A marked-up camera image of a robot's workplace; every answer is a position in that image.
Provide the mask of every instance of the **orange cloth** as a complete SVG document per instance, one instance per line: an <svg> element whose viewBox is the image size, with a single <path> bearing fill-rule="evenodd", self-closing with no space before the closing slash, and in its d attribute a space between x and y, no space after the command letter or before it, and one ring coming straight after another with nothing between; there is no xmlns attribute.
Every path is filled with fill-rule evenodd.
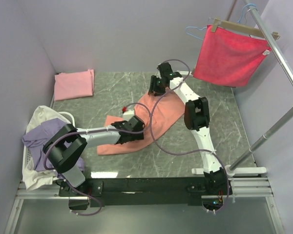
<svg viewBox="0 0 293 234"><path fill-rule="evenodd" d="M144 94L139 102L145 104L152 111L155 102L160 97L149 96ZM146 126L149 125L149 115L147 110L141 106L134 107L135 114L143 120ZM175 93L167 94L157 104L153 118L152 129L156 139L161 137L185 112L185 105ZM115 121L122 121L120 117L107 116L104 126L110 125ZM153 142L150 129L144 132L143 140L130 141L124 144L117 145L100 145L98 146L98 155L116 155L135 152L143 149Z"/></svg>

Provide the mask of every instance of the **gray marble floor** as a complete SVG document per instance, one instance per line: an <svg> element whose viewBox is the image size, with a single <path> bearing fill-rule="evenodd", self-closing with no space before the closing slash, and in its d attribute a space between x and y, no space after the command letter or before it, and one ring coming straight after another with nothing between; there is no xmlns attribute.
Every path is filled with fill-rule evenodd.
<svg viewBox="0 0 293 234"><path fill-rule="evenodd" d="M138 101L149 88L153 73L97 73L93 97L56 101L56 111L68 111L76 127L102 127L106 115L121 116L124 105ZM189 77L187 84L194 92L209 100L210 134L217 155L223 163L233 163L247 148L248 141L231 88L216 86ZM181 117L159 140L172 152L197 149L190 130ZM116 172L118 177L190 176L192 168L202 168L199 153L171 156L151 144L135 153L98 156L97 149L87 149L82 154L86 176L91 172ZM242 166L256 166L249 158Z"/></svg>

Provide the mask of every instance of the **salmon towel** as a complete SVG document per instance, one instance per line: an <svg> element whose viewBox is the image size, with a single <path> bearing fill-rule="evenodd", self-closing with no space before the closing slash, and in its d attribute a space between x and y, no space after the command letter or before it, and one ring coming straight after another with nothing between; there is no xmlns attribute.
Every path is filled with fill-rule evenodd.
<svg viewBox="0 0 293 234"><path fill-rule="evenodd" d="M144 94L139 102L145 104L150 111L154 107L155 102L160 97L149 96ZM138 116L146 126L149 125L149 115L147 110L141 106L134 107L135 115ZM156 105L152 118L152 129L156 139L161 137L185 112L185 105L175 93L165 95ZM116 121L122 121L120 117L107 116L104 126L110 125ZM117 145L99 145L98 155L116 155L135 152L143 149L153 142L150 129L144 132L143 140L130 141Z"/></svg>
<svg viewBox="0 0 293 234"><path fill-rule="evenodd" d="M54 100L88 97L93 95L94 70L55 75Z"/></svg>
<svg viewBox="0 0 293 234"><path fill-rule="evenodd" d="M248 83L251 75L269 54L267 41L207 26L193 76L213 84L238 87Z"/></svg>

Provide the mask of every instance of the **hanging towel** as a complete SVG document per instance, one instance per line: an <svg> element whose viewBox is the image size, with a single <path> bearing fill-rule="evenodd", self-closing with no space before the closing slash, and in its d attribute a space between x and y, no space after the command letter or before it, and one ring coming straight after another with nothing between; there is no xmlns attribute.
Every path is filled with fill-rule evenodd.
<svg viewBox="0 0 293 234"><path fill-rule="evenodd" d="M207 26L193 76L213 84L231 87L248 83L271 48L262 39L239 35Z"/></svg>
<svg viewBox="0 0 293 234"><path fill-rule="evenodd" d="M151 111L159 97L144 94L139 100L145 104ZM135 115L143 120L146 126L149 125L149 115L147 110L141 106L134 107ZM175 93L167 94L163 97L153 113L152 129L156 139L161 137L185 112L185 105ZM120 117L107 116L104 126L110 125L115 121L122 121ZM143 140L136 140L117 145L100 145L98 146L98 155L116 155L135 152L143 149L153 142L150 129L144 132Z"/></svg>
<svg viewBox="0 0 293 234"><path fill-rule="evenodd" d="M94 71L60 73L55 75L54 100L88 97L93 95Z"/></svg>

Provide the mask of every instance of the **black metal base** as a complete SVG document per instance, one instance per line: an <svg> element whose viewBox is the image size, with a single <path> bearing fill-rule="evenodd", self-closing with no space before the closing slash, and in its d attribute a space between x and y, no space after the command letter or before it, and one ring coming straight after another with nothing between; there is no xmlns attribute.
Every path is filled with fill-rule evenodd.
<svg viewBox="0 0 293 234"><path fill-rule="evenodd" d="M100 199L104 206L109 205L152 205L188 204L202 206L203 195L218 195L220 190L227 193L226 181L210 191L205 177L166 177L166 178L107 178L87 179L77 189ZM79 196L65 183L61 183L59 196ZM91 200L91 207L99 205Z"/></svg>

